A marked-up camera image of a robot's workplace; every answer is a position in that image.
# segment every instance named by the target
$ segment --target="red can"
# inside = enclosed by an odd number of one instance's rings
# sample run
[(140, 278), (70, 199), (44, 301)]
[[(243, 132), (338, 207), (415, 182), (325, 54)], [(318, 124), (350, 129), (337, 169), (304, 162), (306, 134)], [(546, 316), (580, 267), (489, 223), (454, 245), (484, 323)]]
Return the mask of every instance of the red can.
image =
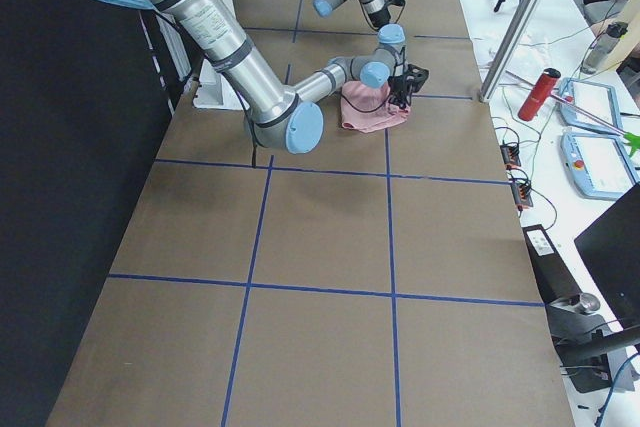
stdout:
[(525, 100), (522, 107), (520, 107), (518, 117), (527, 122), (533, 119), (538, 113), (538, 110), (540, 110), (540, 107), (542, 107), (542, 104), (544, 104), (544, 101), (547, 100), (551, 94), (559, 78), (560, 72), (556, 69), (545, 69), (542, 71), (542, 75), (540, 75), (536, 85), (533, 86), (527, 100)]

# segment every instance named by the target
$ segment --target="pink cloth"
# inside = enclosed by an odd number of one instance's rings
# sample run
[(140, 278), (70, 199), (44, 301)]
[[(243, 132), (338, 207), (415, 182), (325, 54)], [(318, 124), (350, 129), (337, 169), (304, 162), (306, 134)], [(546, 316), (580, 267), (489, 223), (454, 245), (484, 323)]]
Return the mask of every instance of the pink cloth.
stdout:
[[(342, 95), (360, 110), (373, 110), (389, 95), (389, 84), (379, 89), (367, 87), (362, 82), (347, 82), (342, 86)], [(360, 132), (375, 132), (394, 125), (402, 124), (411, 113), (411, 108), (400, 109), (386, 102), (382, 107), (370, 113), (358, 112), (344, 98), (340, 101), (342, 127)]]

